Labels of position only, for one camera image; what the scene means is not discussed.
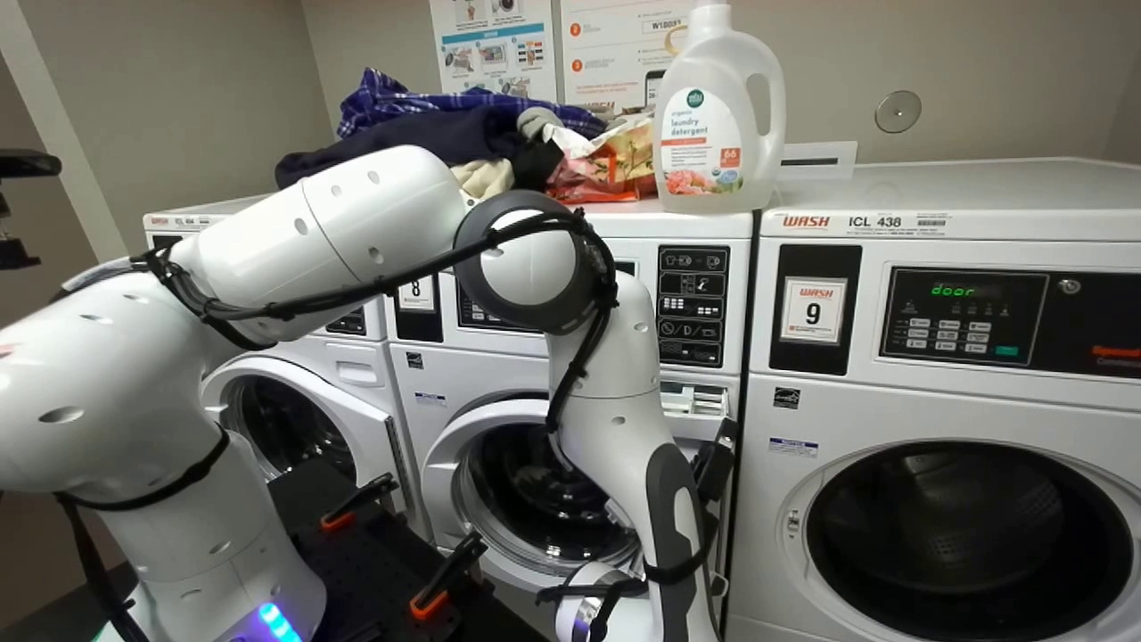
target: front-loading washer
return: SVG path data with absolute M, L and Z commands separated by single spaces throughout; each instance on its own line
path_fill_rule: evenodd
M 729 639 L 1141 639 L 1141 167 L 855 167 L 761 274 Z
M 616 268 L 656 299 L 668 427 L 684 451 L 709 444 L 737 420 L 757 217 L 665 213 L 661 205 L 584 213 Z M 606 497 L 551 451 L 541 335 L 482 312 L 448 272 L 401 288 L 388 313 L 396 384 L 425 488 L 425 539 L 452 548 L 472 527 L 482 532 L 482 571 L 517 602 L 567 582 L 584 559 L 634 553 Z
M 262 196 L 158 212 L 142 217 L 145 246 L 170 246 Z M 382 299 L 271 349 L 238 353 L 205 375 L 205 407 L 257 447 L 263 476 L 331 463 L 345 491 L 393 476 L 393 511 L 417 502 L 403 457 L 403 415 L 382 330 Z

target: washer door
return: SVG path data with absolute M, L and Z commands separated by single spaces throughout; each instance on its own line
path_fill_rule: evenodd
M 809 511 L 825 582 L 915 639 L 1052 639 L 1110 609 L 1135 571 L 1125 511 L 1084 476 L 1009 447 L 867 457 Z
M 335 466 L 345 484 L 396 476 L 393 415 L 301 365 L 274 356 L 229 362 L 206 375 L 205 407 L 257 447 L 268 477 L 309 460 Z
M 546 434 L 546 401 L 491 401 L 459 410 L 427 452 L 438 511 L 484 536 L 484 571 L 522 589 L 546 589 L 587 559 L 625 559 L 634 536 L 611 513 L 611 501 L 558 457 Z

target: poster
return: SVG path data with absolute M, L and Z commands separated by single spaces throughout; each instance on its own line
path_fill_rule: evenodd
M 432 30 L 447 93 L 484 86 L 558 100 L 546 0 L 432 0 Z
M 650 73 L 684 45 L 688 0 L 565 0 L 565 100 L 646 108 Z

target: blue cloth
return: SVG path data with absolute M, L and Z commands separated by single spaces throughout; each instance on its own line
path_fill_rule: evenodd
M 551 108 L 567 127 L 597 138 L 606 131 L 606 120 L 587 114 L 584 108 L 570 102 L 546 102 L 507 96 L 491 88 L 467 88 L 467 93 L 412 93 L 401 79 L 363 73 L 357 93 L 341 100 L 341 126 L 340 138 L 350 138 L 378 120 L 406 117 L 406 114 L 472 114 L 472 110 L 499 110 L 499 114 L 524 114 L 529 108 Z

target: brand logo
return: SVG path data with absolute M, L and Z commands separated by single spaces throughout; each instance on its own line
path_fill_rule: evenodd
M 829 228 L 830 217 L 784 217 L 784 228 Z

